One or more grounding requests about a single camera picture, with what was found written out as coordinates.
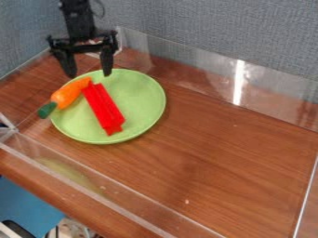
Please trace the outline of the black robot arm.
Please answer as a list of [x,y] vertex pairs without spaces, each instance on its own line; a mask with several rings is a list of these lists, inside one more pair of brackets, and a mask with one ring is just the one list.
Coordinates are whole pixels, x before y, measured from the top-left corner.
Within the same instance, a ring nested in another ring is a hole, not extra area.
[[116,40],[117,31],[98,31],[93,20],[93,11],[89,0],[59,0],[66,38],[46,37],[49,53],[58,61],[62,71],[69,78],[77,75],[74,55],[81,53],[97,53],[102,74],[112,73],[114,52],[118,50]]

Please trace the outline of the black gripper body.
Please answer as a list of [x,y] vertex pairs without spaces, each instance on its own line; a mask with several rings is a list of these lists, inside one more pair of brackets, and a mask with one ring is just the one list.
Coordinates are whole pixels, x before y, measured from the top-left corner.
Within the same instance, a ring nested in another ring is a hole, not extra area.
[[53,38],[50,35],[45,38],[49,45],[49,52],[61,58],[81,53],[96,53],[108,46],[114,54],[118,50],[117,30],[94,29],[88,37]]

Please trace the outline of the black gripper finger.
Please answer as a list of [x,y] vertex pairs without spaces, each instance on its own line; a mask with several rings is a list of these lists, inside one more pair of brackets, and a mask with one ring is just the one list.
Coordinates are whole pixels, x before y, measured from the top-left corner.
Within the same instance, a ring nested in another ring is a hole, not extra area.
[[73,54],[66,51],[57,50],[53,53],[53,56],[55,57],[59,65],[61,65],[65,75],[69,78],[73,78],[77,74],[77,66],[76,66]]
[[102,74],[108,76],[112,73],[112,68],[113,68],[113,51],[109,46],[105,46],[104,48],[101,48],[98,57],[100,57]]

